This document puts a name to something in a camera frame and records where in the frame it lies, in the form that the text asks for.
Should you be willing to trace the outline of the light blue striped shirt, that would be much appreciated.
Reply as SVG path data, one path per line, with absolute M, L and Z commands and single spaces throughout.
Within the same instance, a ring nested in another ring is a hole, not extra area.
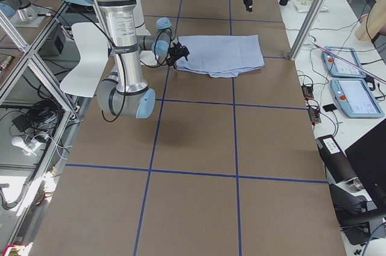
M 181 36 L 189 55 L 176 62 L 179 71 L 234 78 L 264 67 L 259 37 L 252 36 Z

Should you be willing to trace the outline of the white plastic chair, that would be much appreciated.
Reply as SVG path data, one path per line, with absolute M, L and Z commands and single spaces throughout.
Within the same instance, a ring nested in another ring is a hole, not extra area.
M 90 22 L 72 26 L 79 63 L 64 77 L 60 89 L 70 95 L 93 97 L 109 59 L 106 37 Z

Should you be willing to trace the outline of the upper blue teach pendant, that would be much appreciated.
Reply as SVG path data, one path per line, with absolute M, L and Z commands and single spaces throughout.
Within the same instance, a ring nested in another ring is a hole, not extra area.
M 322 52 L 322 59 L 331 77 L 364 79 L 367 76 L 364 72 L 339 59 L 339 57 L 343 58 L 357 67 L 362 67 L 356 51 L 353 48 L 336 46 L 325 46 L 324 48 L 327 49 L 328 52 Z

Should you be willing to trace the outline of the blue teach pendant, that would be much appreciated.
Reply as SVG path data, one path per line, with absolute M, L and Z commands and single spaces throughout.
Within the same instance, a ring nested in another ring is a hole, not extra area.
M 363 79 L 334 78 L 330 84 L 336 102 L 347 117 L 384 117 L 384 112 Z
M 357 67 L 362 67 L 356 51 L 353 48 L 336 46 L 325 46 L 324 48 L 327 49 L 328 52 L 322 52 L 322 59 L 331 77 L 364 79 L 367 76 L 364 72 L 339 59 L 339 57 L 343 58 Z

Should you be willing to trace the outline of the lower blue teach pendant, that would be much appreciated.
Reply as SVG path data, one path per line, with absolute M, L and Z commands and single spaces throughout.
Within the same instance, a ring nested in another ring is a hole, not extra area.
M 334 78 L 330 84 L 336 102 L 347 117 L 384 117 L 384 112 L 363 79 Z

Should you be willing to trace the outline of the black monitor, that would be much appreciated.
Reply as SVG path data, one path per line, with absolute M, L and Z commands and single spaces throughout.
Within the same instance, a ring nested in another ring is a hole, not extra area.
M 385 121 L 345 150 L 363 187 L 378 207 L 385 206 Z

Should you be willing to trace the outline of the aluminium frame post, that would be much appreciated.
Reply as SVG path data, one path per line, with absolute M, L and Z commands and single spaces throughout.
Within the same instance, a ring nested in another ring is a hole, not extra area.
M 305 39 L 307 38 L 319 12 L 325 0 L 314 0 L 308 14 L 305 17 L 305 20 L 302 23 L 300 31 L 294 41 L 294 44 L 288 54 L 288 59 L 294 61 L 298 56 Z

